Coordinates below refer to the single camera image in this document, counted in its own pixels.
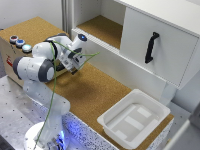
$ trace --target cork surface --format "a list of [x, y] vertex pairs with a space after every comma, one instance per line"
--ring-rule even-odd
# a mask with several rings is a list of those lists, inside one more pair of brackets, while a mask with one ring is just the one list
[[103, 16], [89, 20], [78, 28], [120, 49], [123, 26]]
[[[106, 20], [101, 16], [97, 17], [96, 19], [98, 21]], [[107, 28], [107, 24], [104, 23], [102, 23], [104, 26], [102, 27]], [[112, 30], [113, 27], [111, 25], [108, 25], [107, 29], [109, 28], [111, 28]], [[51, 25], [45, 20], [36, 17], [28, 21], [22, 22], [18, 25], [7, 28], [6, 30], [0, 31], [0, 36], [9, 42], [10, 36], [18, 35], [19, 38], [25, 39], [27, 44], [33, 46], [37, 43], [42, 42], [49, 36], [53, 36], [57, 33], [62, 32], [64, 31]], [[102, 33], [102, 35], [106, 34], [108, 35], [108, 40], [117, 41], [115, 37], [112, 37], [114, 35]], [[53, 81], [47, 83], [47, 85], [48, 87], [53, 89]], [[77, 72], [74, 76], [71, 75], [69, 72], [66, 72], [57, 78], [56, 93], [60, 94], [70, 101], [70, 111], [78, 116], [90, 127], [92, 127], [99, 134], [101, 134], [103, 137], [108, 139], [115, 146], [117, 146], [120, 150], [122, 150], [123, 148], [104, 133], [102, 126], [97, 122], [97, 118], [119, 100], [121, 100], [124, 96], [126, 96], [129, 92], [131, 92], [131, 89], [122, 85], [118, 81], [114, 80], [113, 78], [109, 77], [108, 75], [99, 71], [97, 68], [88, 63], [86, 63], [83, 69]], [[148, 136], [148, 138], [137, 148], [137, 150], [146, 149], [160, 134], [160, 132], [167, 126], [172, 118], [173, 116], [169, 115], [159, 125], [159, 127], [157, 127], [154, 132], [152, 132]]]
[[[47, 85], [53, 89], [53, 81]], [[123, 148], [105, 134], [97, 118], [129, 92], [131, 89], [88, 63], [74, 76], [69, 72], [59, 76], [56, 86], [56, 93], [70, 101], [70, 111], [120, 150]], [[169, 115], [137, 150], [145, 150], [172, 119], [173, 116]]]
[[58, 33], [65, 32], [42, 18], [35, 17], [5, 30], [1, 30], [0, 36], [7, 42], [10, 42], [10, 37], [12, 35], [17, 35], [19, 39], [25, 40], [26, 44], [33, 47], [35, 44], [44, 41], [50, 36], [57, 35]]

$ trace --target cabinet door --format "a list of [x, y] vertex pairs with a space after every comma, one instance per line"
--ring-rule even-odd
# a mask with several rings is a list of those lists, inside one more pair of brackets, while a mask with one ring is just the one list
[[[153, 60], [146, 64], [145, 56], [154, 32], [160, 36], [154, 40]], [[120, 54], [179, 86], [197, 41], [191, 34], [127, 8]]]

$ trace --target black handle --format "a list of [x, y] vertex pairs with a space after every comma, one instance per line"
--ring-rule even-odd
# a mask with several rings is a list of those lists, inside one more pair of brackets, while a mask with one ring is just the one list
[[153, 60], [153, 57], [151, 57], [151, 53], [153, 50], [153, 45], [154, 45], [154, 40], [157, 39], [160, 35], [156, 32], [153, 32], [153, 36], [151, 37], [150, 41], [149, 41], [149, 45], [147, 48], [147, 53], [146, 53], [146, 57], [145, 57], [145, 63], [148, 64], [149, 62], [151, 62]]

